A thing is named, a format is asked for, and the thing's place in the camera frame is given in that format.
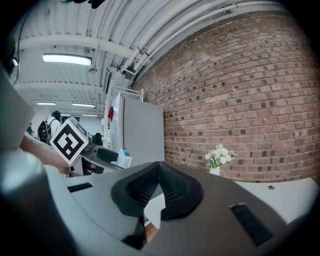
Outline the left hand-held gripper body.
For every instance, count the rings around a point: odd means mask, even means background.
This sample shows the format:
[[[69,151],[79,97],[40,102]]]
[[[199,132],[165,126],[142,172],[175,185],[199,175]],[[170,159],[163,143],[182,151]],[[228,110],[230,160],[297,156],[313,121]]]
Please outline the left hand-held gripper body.
[[[102,132],[101,119],[81,117],[80,122],[70,118],[60,126],[50,140],[53,148],[68,164],[75,162],[81,150],[89,145],[89,136]]]

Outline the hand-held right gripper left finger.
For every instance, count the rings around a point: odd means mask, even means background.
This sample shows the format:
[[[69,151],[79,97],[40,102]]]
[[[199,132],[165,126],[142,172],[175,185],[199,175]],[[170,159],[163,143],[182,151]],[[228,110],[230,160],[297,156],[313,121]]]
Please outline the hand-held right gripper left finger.
[[[70,194],[84,213],[112,238],[142,249],[146,225],[161,222],[159,162],[72,178]]]

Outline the white flower bouquet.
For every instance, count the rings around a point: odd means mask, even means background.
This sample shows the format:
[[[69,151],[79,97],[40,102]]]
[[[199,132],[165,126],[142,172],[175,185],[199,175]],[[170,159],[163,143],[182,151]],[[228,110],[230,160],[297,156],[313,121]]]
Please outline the white flower bouquet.
[[[214,149],[205,154],[204,158],[207,160],[208,167],[217,168],[231,162],[236,156],[235,151],[228,150],[222,144],[217,144]]]

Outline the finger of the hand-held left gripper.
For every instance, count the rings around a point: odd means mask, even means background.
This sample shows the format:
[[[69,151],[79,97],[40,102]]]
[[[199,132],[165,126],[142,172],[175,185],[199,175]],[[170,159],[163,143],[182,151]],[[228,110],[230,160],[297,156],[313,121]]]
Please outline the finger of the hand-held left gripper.
[[[101,147],[94,146],[88,152],[83,151],[83,172],[113,172],[123,168],[115,165],[118,153]]]

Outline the person's left forearm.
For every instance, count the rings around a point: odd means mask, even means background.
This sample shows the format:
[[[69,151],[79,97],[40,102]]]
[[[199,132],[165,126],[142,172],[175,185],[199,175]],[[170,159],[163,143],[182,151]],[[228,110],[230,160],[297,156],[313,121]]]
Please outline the person's left forearm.
[[[44,165],[57,168],[61,174],[67,175],[70,171],[68,163],[56,152],[53,147],[44,142],[36,140],[28,133],[24,134],[20,148],[24,152],[28,152],[36,156]]]

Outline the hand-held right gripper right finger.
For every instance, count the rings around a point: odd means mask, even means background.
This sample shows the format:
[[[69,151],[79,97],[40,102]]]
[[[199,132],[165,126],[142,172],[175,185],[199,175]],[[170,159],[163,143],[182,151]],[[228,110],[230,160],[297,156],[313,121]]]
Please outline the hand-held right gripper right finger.
[[[266,256],[287,230],[269,205],[224,177],[159,164],[165,208],[152,256]]]

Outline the ceiling air conditioner unit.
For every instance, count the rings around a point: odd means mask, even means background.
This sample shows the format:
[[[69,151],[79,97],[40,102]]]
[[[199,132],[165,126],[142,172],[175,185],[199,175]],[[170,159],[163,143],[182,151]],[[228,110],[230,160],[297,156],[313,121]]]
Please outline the ceiling air conditioner unit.
[[[105,69],[105,77],[104,77],[104,85],[103,85],[103,91],[106,95],[108,93],[109,87],[110,87],[110,77],[111,73],[108,68]]]

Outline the white metal shelving rack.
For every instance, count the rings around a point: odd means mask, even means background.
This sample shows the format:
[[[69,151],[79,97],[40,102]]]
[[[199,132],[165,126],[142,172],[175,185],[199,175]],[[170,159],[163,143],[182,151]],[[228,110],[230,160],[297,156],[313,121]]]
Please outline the white metal shelving rack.
[[[144,89],[134,90],[132,88],[125,88],[118,85],[110,85],[106,90],[105,106],[104,106],[104,116],[101,121],[102,125],[102,145],[103,147],[110,149],[110,135],[108,132],[110,121],[108,119],[108,113],[114,98],[118,95],[122,95],[127,98],[132,98],[135,100],[144,101]]]

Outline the blue white bandage box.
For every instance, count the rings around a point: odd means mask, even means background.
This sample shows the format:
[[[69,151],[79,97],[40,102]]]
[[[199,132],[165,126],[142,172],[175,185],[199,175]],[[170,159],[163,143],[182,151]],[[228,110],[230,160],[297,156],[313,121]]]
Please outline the blue white bandage box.
[[[127,169],[130,167],[132,162],[132,156],[129,154],[126,148],[121,147],[117,160],[111,161],[110,163],[120,168]]]

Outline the white ceiling pipe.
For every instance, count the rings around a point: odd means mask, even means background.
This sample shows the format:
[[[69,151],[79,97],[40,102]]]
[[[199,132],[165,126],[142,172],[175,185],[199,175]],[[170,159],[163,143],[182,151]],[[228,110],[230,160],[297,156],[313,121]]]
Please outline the white ceiling pipe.
[[[276,0],[205,0],[177,14],[166,14],[166,21],[160,22],[162,26],[154,33],[147,32],[147,39],[138,45],[142,56],[134,64],[134,73],[138,74],[144,66],[149,68],[176,44],[218,21],[251,12],[284,10]]]
[[[205,16],[240,4],[245,0],[169,0],[148,21],[147,30],[121,68],[136,73],[148,59],[183,31],[203,21]]]

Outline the long ceiling light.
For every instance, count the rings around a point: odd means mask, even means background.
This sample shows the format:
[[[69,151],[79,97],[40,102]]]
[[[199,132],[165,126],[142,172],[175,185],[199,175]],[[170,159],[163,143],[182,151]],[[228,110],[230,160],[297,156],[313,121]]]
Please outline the long ceiling light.
[[[64,63],[75,64],[90,67],[92,65],[92,58],[74,54],[54,54],[44,53],[42,59],[46,63]]]

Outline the black backpack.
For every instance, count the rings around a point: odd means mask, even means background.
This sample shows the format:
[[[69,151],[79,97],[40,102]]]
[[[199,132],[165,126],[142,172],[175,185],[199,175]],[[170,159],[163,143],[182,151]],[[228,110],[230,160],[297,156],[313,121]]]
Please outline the black backpack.
[[[41,122],[37,130],[38,139],[43,143],[49,143],[52,134],[51,134],[51,123],[48,123],[47,120]]]

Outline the white desk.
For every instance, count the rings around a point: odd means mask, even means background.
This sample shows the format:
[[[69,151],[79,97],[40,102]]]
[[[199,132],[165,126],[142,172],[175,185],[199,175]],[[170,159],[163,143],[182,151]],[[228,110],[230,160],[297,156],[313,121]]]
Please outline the white desk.
[[[272,207],[286,223],[307,214],[320,192],[320,186],[311,178],[275,183],[236,183]],[[150,220],[153,216],[161,217],[164,208],[164,194],[158,186],[144,208],[144,215]]]

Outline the white refrigerator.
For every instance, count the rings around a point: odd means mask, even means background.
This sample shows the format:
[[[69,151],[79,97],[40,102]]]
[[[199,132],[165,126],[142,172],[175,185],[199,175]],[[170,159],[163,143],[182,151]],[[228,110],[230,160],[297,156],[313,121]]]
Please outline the white refrigerator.
[[[163,107],[118,94],[112,101],[108,138],[110,150],[126,149],[131,166],[165,160]]]

